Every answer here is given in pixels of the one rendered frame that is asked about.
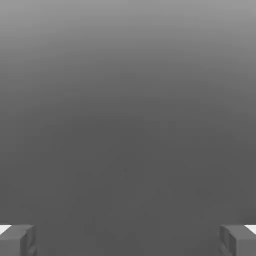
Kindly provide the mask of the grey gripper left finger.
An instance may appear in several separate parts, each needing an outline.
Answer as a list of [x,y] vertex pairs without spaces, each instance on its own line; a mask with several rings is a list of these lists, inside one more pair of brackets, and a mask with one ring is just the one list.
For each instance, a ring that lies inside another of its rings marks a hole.
[[0,224],[0,256],[38,256],[36,226]]

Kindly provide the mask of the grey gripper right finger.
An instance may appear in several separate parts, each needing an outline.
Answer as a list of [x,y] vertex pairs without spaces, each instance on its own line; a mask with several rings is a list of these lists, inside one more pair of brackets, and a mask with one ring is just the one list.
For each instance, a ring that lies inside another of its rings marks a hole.
[[218,256],[256,256],[256,224],[221,225]]

